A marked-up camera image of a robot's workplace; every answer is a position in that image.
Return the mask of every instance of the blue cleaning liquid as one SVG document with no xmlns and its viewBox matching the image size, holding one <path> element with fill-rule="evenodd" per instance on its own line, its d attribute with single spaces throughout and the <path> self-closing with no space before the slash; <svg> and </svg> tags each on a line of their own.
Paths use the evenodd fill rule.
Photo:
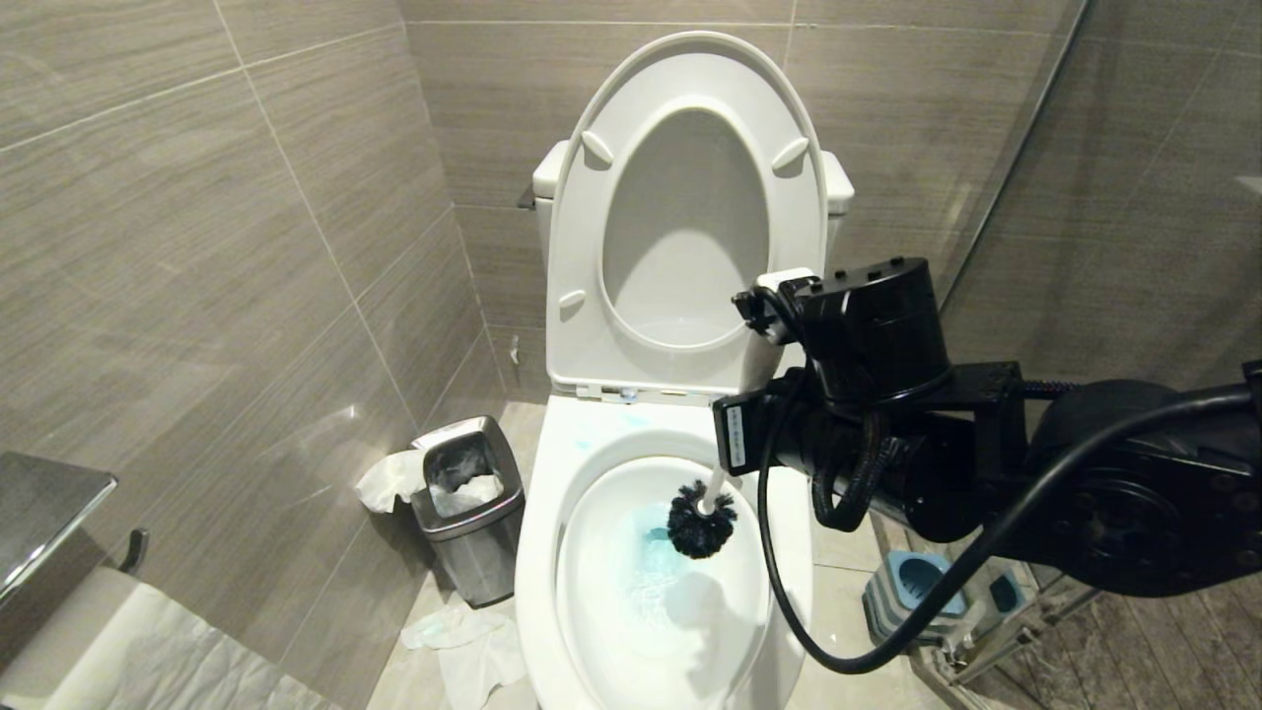
<svg viewBox="0 0 1262 710">
<path fill-rule="evenodd" d="M 666 518 L 665 506 L 647 506 L 631 515 L 631 532 L 636 552 L 631 565 L 627 597 L 637 623 L 651 629 L 673 626 L 666 614 L 666 594 L 679 581 L 688 566 L 688 557 L 680 555 L 661 525 Z"/>
</svg>

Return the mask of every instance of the stainless steel trash can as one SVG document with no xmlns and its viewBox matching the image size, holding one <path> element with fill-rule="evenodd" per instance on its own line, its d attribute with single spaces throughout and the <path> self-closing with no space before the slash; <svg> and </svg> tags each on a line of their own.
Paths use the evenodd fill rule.
<svg viewBox="0 0 1262 710">
<path fill-rule="evenodd" d="M 526 492 L 500 425 L 493 417 L 475 417 L 434 430 L 416 444 L 425 450 L 425 491 L 413 497 L 411 508 L 447 576 L 475 609 L 512 597 Z M 454 492 L 486 474 L 500 479 L 500 496 L 452 517 L 438 515 L 432 488 Z"/>
</svg>

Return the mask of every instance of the robotic arm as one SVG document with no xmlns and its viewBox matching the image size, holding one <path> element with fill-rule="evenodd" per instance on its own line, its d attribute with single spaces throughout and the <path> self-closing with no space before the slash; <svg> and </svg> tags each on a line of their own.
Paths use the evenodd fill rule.
<svg viewBox="0 0 1262 710">
<path fill-rule="evenodd" d="M 775 276 L 733 301 L 770 342 L 800 342 L 806 368 L 716 401 L 714 425 L 729 474 L 762 470 L 772 591 L 825 667 L 883 665 L 992 555 L 1131 597 L 1262 570 L 1262 361 L 1243 385 L 1189 393 L 1030 382 L 1017 363 L 950 363 L 924 259 Z M 1027 440 L 1030 400 L 1053 402 Z M 810 477 L 815 517 L 834 530 L 853 531 L 871 507 L 935 542 L 983 532 L 885 643 L 835 658 L 779 584 L 762 513 L 772 465 Z"/>
</svg>

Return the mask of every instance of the crumpled paper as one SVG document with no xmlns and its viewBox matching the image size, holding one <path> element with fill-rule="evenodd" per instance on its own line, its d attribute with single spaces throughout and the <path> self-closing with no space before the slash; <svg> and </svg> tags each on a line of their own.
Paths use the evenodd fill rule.
<svg viewBox="0 0 1262 710">
<path fill-rule="evenodd" d="M 433 648 L 452 710 L 478 710 L 496 686 L 520 681 L 526 666 L 517 624 L 463 603 L 435 612 L 399 633 L 406 648 Z"/>
<path fill-rule="evenodd" d="M 355 484 L 355 494 L 369 511 L 390 513 L 395 496 L 411 503 L 411 496 L 425 489 L 424 464 L 425 453 L 420 450 L 391 454 L 363 474 Z"/>
<path fill-rule="evenodd" d="M 504 484 L 500 477 L 486 474 L 473 477 L 469 482 L 454 492 L 448 492 L 440 486 L 429 487 L 433 497 L 434 512 L 444 518 L 454 518 L 461 513 L 472 511 L 483 503 L 490 503 L 504 493 Z"/>
</svg>

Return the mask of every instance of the white toilet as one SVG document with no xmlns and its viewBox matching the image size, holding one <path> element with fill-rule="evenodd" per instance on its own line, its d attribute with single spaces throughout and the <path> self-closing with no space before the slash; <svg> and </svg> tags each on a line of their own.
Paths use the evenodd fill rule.
<svg viewBox="0 0 1262 710">
<path fill-rule="evenodd" d="M 771 59 L 708 32 L 627 58 L 534 189 L 557 395 L 516 609 L 539 704 L 782 707 L 803 649 L 766 583 L 757 477 L 729 484 L 736 532 L 708 560 L 674 552 L 666 509 L 717 460 L 708 404 L 736 392 L 752 337 L 731 296 L 764 272 L 822 271 L 854 190 Z M 780 573 L 809 622 L 808 482 L 771 477 Z"/>
</svg>

